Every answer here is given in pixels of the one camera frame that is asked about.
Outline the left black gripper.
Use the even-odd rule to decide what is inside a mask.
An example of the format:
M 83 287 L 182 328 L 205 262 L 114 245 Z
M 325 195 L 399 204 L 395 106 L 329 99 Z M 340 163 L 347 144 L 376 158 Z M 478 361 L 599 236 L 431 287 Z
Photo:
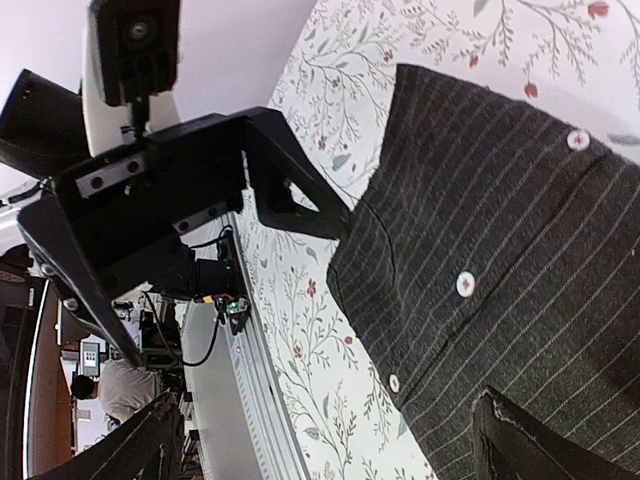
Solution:
M 338 240 L 351 212 L 314 167 L 284 115 L 254 107 L 241 118 L 211 115 L 122 148 L 139 163 L 122 182 L 90 187 L 106 177 L 103 158 L 87 160 L 54 179 L 54 192 L 23 202 L 17 225 L 40 270 L 78 316 L 135 367 L 144 364 L 112 301 L 149 283 L 179 299 L 195 297 L 195 253 L 181 237 L 203 223 L 240 211 L 247 159 L 258 220 L 266 227 Z

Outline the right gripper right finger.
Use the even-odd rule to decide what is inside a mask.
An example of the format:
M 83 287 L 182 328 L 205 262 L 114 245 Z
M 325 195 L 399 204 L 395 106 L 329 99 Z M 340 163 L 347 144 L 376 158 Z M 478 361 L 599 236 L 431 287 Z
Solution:
M 472 408 L 476 479 L 633 479 L 635 474 L 568 441 L 492 387 Z

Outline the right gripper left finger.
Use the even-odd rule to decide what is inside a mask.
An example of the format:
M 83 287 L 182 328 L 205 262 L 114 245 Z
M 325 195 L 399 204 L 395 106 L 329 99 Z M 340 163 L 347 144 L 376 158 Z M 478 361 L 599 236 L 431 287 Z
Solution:
M 183 416 L 165 392 L 100 442 L 38 476 L 59 479 L 178 479 L 183 452 Z

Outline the black striped garment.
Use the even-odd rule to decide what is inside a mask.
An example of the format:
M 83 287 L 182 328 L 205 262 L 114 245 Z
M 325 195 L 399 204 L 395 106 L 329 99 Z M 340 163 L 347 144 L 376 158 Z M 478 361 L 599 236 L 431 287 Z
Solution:
M 491 386 L 639 469 L 639 168 L 529 104 L 401 64 L 329 290 L 441 479 Z

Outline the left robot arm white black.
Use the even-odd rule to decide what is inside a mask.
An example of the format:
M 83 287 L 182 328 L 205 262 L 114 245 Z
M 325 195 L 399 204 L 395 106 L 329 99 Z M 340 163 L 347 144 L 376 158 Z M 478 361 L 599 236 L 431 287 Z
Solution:
M 23 71 L 1 113 L 2 162 L 34 179 L 1 200 L 1 271 L 32 266 L 64 307 L 131 364 L 143 362 L 113 309 L 140 284 L 190 300 L 222 286 L 182 236 L 243 208 L 323 239 L 350 211 L 309 161 L 283 114 L 254 107 L 181 122 L 173 97 L 180 5 L 94 1 L 81 90 Z

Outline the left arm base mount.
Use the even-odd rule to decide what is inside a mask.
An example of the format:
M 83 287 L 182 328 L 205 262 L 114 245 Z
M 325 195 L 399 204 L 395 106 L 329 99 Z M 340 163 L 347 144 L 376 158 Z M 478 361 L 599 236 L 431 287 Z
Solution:
M 231 335 L 241 334 L 250 318 L 251 302 L 236 248 L 234 229 L 225 225 L 218 236 L 201 245 L 215 247 L 216 257 L 195 261 L 196 303 L 213 304 Z

